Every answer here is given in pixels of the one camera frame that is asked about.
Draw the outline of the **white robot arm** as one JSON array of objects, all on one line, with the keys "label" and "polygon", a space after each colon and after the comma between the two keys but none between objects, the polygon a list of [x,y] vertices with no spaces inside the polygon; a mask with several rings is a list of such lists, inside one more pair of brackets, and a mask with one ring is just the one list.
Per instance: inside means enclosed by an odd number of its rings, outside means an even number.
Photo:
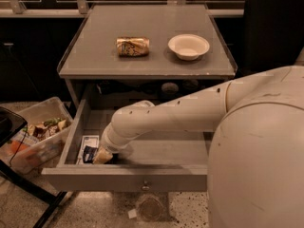
[{"label": "white robot arm", "polygon": [[150,131],[211,131],[210,228],[304,228],[304,66],[283,66],[154,105],[123,107],[101,146]]}]

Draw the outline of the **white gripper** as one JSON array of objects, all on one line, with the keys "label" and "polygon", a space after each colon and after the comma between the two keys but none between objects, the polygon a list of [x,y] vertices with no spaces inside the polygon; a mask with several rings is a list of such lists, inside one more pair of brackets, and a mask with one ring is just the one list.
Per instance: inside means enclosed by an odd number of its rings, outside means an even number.
[{"label": "white gripper", "polygon": [[113,158],[113,154],[119,153],[128,145],[128,139],[117,134],[110,123],[101,137],[101,147],[94,157],[94,164],[104,164]]}]

